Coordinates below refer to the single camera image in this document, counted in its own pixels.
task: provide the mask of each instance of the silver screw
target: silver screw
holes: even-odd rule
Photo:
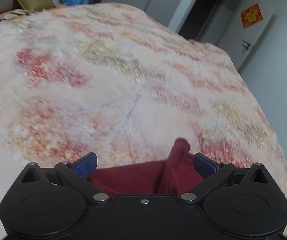
[[[106,201],[107,199],[109,199],[109,195],[106,193],[97,193],[97,194],[93,195],[93,199],[96,201],[103,202],[103,201]]]
[[[149,200],[147,200],[147,199],[143,199],[143,200],[141,200],[141,203],[142,203],[142,204],[145,204],[145,205],[147,205],[149,202],[150,202],[150,201],[149,201]]]
[[[181,198],[186,201],[193,201],[197,198],[197,196],[193,193],[187,192],[187,193],[181,194]]]

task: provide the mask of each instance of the folded maroon fabric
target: folded maroon fabric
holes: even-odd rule
[[[88,181],[113,198],[118,194],[178,196],[203,181],[189,150],[189,143],[178,138],[166,161],[97,169]]]

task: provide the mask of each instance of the white door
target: white door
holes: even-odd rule
[[[217,45],[229,54],[236,69],[240,68],[253,50],[272,13],[273,6],[269,0],[244,0],[242,2]]]

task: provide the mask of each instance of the blue gripper pad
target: blue gripper pad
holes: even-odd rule
[[[97,156],[88,153],[71,164],[72,170],[80,177],[87,179],[97,168]]]
[[[193,167],[204,179],[218,171],[219,164],[201,153],[196,153],[193,158]]]

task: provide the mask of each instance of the black and blue device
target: black and blue device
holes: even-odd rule
[[[205,180],[180,196],[115,199],[86,180],[96,167],[94,153],[54,168],[28,163],[0,204],[5,240],[285,239],[287,200],[262,163],[236,168],[197,153]]]

